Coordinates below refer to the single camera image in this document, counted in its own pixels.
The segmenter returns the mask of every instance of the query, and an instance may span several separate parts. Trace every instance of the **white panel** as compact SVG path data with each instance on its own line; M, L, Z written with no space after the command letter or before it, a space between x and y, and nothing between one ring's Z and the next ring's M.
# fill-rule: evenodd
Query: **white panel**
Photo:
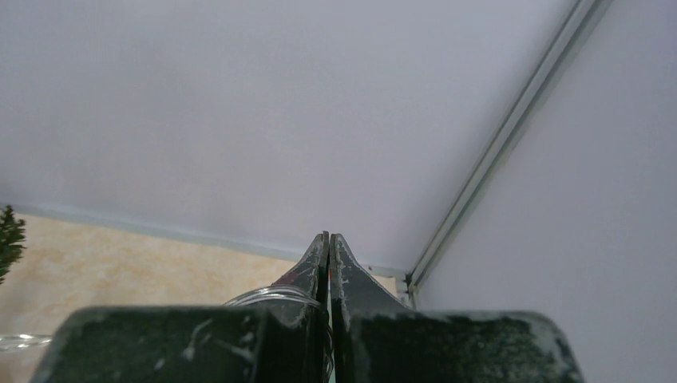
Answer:
M0 200L409 268L568 6L5 1Z
M590 382L677 381L677 2L616 0L422 286L538 310Z

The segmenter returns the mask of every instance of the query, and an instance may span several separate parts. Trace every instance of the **metal frame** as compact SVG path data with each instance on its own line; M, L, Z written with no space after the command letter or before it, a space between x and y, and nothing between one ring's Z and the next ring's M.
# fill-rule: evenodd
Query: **metal frame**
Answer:
M410 294L416 293L430 275L432 268L445 254L473 201L496 170L497 165L502 163L524 133L525 121L542 103L547 93L552 91L556 80L576 56L611 3L612 0L578 0L572 6L543 57L538 61L536 69L519 92L517 99L470 172L461 191L453 200L446 217L427 243L414 268L409 272L407 282Z

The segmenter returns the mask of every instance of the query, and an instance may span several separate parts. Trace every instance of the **green plant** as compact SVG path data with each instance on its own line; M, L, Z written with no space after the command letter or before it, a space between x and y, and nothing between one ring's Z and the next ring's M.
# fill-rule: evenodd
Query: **green plant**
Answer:
M5 274L10 271L10 265L21 258L26 240L24 233L26 222L14 218L14 209L10 205L5 207L0 215L0 284L5 282Z

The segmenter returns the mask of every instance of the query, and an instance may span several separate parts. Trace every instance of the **white wall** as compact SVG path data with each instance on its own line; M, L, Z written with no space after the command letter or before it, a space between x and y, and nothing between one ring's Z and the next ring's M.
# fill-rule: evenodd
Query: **white wall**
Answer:
M0 202L405 270L570 0L0 0Z
M677 381L677 2L612 4L471 214L423 310L538 310L588 381Z

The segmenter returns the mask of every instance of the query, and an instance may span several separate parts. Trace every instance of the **beige marble surface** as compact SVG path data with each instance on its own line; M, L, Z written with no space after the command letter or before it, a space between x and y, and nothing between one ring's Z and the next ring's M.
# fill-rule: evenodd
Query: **beige marble surface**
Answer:
M294 265L106 227L21 218L27 249L0 286L4 334L52 334L71 312L92 305L219 305L269 285ZM395 292L392 278L378 281ZM41 355L0 354L0 383L28 381Z

